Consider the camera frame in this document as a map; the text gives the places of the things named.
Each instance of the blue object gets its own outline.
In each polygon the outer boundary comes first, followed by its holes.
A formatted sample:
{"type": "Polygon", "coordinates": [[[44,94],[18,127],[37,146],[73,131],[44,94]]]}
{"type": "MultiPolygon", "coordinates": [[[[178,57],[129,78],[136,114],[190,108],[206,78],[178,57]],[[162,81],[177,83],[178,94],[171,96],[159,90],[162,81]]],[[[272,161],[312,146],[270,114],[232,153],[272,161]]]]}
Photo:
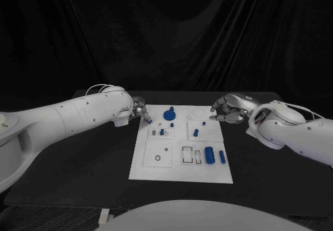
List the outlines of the blue object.
{"type": "Polygon", "coordinates": [[[220,162],[224,164],[223,151],[220,151],[220,162]]]}
{"type": "Polygon", "coordinates": [[[213,164],[214,163],[214,157],[213,157],[213,148],[204,147],[204,156],[206,156],[206,163],[213,164]]]}
{"type": "Polygon", "coordinates": [[[198,133],[198,130],[194,129],[194,134],[193,134],[194,137],[197,137],[197,133],[198,133]]]}
{"type": "Polygon", "coordinates": [[[165,120],[172,120],[175,118],[175,113],[172,107],[170,107],[170,110],[167,110],[162,114],[162,117],[165,120]]]}

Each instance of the black table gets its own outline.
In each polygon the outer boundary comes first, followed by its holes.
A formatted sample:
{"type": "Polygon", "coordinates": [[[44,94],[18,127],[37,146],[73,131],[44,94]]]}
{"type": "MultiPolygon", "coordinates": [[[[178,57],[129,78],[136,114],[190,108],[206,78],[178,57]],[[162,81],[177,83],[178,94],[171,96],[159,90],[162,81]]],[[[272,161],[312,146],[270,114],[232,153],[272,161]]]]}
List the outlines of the black table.
{"type": "MultiPolygon", "coordinates": [[[[128,93],[144,97],[146,104],[211,105],[227,92],[128,93]]],[[[272,92],[244,94],[262,103],[281,100],[272,92]]],[[[109,122],[50,145],[4,203],[132,209],[165,200],[194,199],[272,214],[333,216],[331,169],[288,147],[265,147],[244,133],[244,122],[220,123],[233,184],[128,180],[138,123],[135,118],[115,128],[109,122]]]]}

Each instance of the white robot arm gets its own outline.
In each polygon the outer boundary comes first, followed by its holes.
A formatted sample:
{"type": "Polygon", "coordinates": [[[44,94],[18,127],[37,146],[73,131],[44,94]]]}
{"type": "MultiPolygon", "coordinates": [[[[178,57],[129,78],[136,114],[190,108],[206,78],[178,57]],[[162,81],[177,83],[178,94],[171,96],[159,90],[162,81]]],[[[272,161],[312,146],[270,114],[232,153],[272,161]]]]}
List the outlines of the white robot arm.
{"type": "Polygon", "coordinates": [[[214,102],[211,112],[219,105],[226,115],[211,115],[211,120],[237,124],[246,116],[246,134],[265,146],[278,150],[286,145],[299,155],[333,166],[333,120],[324,119],[306,108],[279,101],[260,104],[239,93],[226,94],[214,102]],[[288,105],[311,112],[312,118],[314,114],[321,118],[306,121],[288,105]]]}
{"type": "Polygon", "coordinates": [[[53,105],[0,113],[0,192],[54,142],[109,121],[119,127],[141,116],[151,123],[144,99],[131,97],[123,88],[106,86],[99,93],[53,105]]]}

